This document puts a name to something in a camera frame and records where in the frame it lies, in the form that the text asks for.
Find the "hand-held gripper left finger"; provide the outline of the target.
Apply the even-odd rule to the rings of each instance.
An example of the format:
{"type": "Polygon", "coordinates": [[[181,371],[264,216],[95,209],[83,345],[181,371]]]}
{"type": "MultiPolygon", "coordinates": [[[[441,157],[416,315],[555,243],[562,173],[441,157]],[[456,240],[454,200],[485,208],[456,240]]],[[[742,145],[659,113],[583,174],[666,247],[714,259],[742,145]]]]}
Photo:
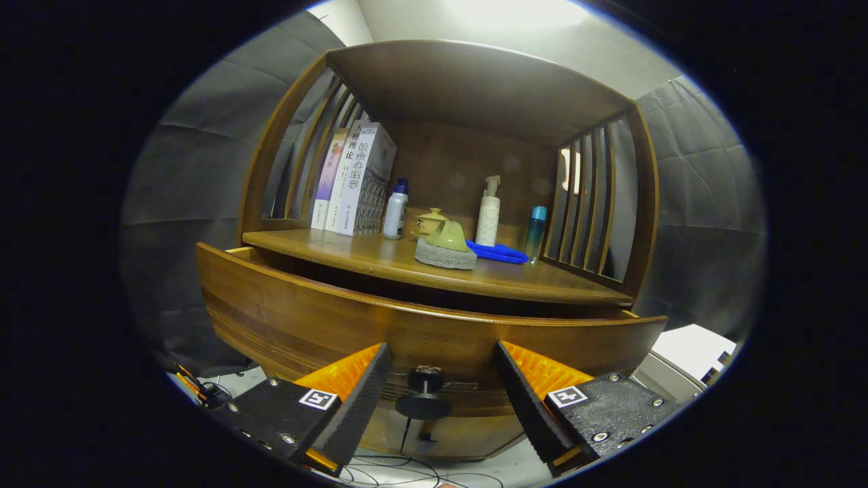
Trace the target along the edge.
{"type": "Polygon", "coordinates": [[[265,379],[215,409],[236,439],[281,462],[339,475],[377,408],[391,368],[387,343],[300,379],[265,379]]]}

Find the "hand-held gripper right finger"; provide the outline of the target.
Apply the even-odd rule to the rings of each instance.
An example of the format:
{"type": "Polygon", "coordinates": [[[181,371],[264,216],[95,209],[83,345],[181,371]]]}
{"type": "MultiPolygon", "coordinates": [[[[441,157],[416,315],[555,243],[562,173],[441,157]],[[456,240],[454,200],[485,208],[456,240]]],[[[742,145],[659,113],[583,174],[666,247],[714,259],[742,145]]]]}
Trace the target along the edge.
{"type": "Polygon", "coordinates": [[[527,439],[554,475],[613,456],[678,411],[621,373],[593,377],[509,341],[494,362],[527,439]]]}

